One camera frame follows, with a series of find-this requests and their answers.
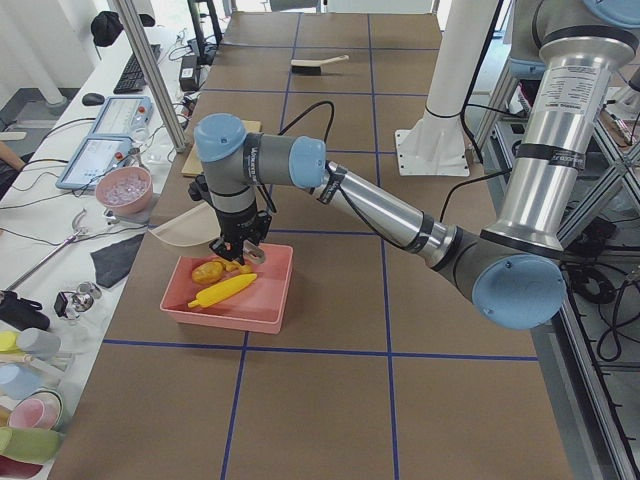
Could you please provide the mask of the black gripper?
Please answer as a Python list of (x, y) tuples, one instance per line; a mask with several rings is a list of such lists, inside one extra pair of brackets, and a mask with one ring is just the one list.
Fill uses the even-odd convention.
[(210, 250), (229, 262), (241, 265), (245, 260), (253, 264), (265, 262), (265, 252), (259, 244), (265, 239), (272, 216), (258, 210), (254, 189), (245, 186), (234, 194), (218, 195), (207, 185), (205, 175), (200, 174), (188, 189), (192, 200), (203, 200), (215, 211), (221, 233), (209, 243)]

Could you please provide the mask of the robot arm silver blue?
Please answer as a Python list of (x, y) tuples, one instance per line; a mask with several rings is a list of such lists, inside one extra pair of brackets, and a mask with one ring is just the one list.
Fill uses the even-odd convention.
[(612, 74), (639, 45), (635, 1), (520, 1), (513, 53), (545, 70), (497, 220), (479, 234), (449, 226), (326, 158), (324, 142), (248, 132), (227, 113), (194, 131), (203, 198), (220, 235), (212, 250), (240, 260), (269, 221), (256, 206), (261, 182), (307, 190), (351, 211), (397, 248), (422, 257), (486, 318), (511, 329), (549, 321), (565, 298), (557, 233)]

